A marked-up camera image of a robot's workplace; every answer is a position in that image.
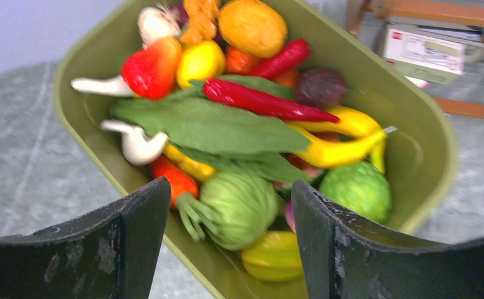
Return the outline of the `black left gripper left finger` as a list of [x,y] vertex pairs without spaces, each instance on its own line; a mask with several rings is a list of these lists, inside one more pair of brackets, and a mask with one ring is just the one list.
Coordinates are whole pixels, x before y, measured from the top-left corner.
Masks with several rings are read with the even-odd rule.
[[170,197],[159,178],[70,221],[0,237],[0,298],[148,298]]

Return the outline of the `red pepper toy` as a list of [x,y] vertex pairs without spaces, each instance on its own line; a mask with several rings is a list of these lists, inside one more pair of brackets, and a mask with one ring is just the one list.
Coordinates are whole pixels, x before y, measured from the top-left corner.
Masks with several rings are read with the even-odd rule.
[[137,95],[159,100],[174,87],[181,52],[176,38],[162,37],[129,56],[121,68],[121,76]]

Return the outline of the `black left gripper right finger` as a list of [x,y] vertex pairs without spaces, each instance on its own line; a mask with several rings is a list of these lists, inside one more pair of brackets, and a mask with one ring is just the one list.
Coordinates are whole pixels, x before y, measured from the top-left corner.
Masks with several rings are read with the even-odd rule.
[[309,298],[484,298],[484,237],[443,244],[403,234],[303,181],[292,204]]

